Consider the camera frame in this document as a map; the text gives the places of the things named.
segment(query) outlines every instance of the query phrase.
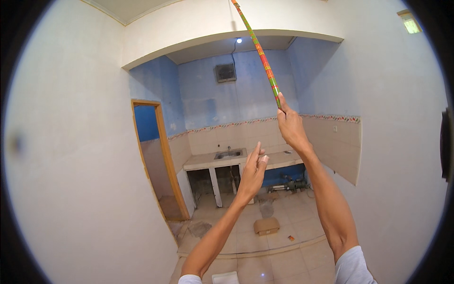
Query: doorway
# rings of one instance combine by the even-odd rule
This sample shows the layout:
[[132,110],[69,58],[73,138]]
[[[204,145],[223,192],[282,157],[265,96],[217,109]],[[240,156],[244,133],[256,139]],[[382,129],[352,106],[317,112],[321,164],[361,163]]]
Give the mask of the doorway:
[[167,140],[161,103],[131,100],[134,127],[145,173],[167,221],[190,219]]

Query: stainless steel sink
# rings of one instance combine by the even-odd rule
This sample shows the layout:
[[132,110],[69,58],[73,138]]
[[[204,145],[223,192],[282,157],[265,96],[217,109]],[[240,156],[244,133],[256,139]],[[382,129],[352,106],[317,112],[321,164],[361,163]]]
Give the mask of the stainless steel sink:
[[228,158],[234,158],[238,156],[243,156],[243,149],[237,149],[237,150],[230,150],[230,151],[225,151],[225,152],[217,152],[216,156],[214,156],[214,159],[228,159]]

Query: cardboard box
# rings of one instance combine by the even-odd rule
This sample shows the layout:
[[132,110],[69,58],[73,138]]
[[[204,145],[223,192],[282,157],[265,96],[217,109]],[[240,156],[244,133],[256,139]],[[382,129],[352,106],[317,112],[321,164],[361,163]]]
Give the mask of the cardboard box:
[[281,226],[276,218],[259,219],[254,222],[254,232],[260,236],[277,233]]

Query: green and red stick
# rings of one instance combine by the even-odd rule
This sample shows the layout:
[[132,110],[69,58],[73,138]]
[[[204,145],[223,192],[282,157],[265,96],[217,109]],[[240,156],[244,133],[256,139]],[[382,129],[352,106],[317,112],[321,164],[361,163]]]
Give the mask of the green and red stick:
[[281,102],[279,101],[279,98],[277,97],[277,94],[279,93],[279,87],[277,86],[276,79],[274,78],[273,71],[271,71],[270,64],[268,63],[268,60],[266,59],[262,46],[260,46],[260,43],[258,42],[257,37],[254,34],[254,31],[251,29],[251,26],[249,25],[246,18],[244,17],[243,12],[241,12],[240,5],[235,0],[231,0],[231,1],[232,1],[233,5],[235,6],[235,8],[237,9],[238,13],[240,14],[241,19],[243,20],[243,23],[246,26],[246,29],[249,32],[249,35],[251,36],[251,39],[255,44],[258,55],[260,56],[260,60],[262,60],[263,68],[265,68],[266,75],[268,76],[268,80],[270,81],[271,89],[273,90],[274,99],[276,99],[277,107],[278,107],[278,109],[282,110]]

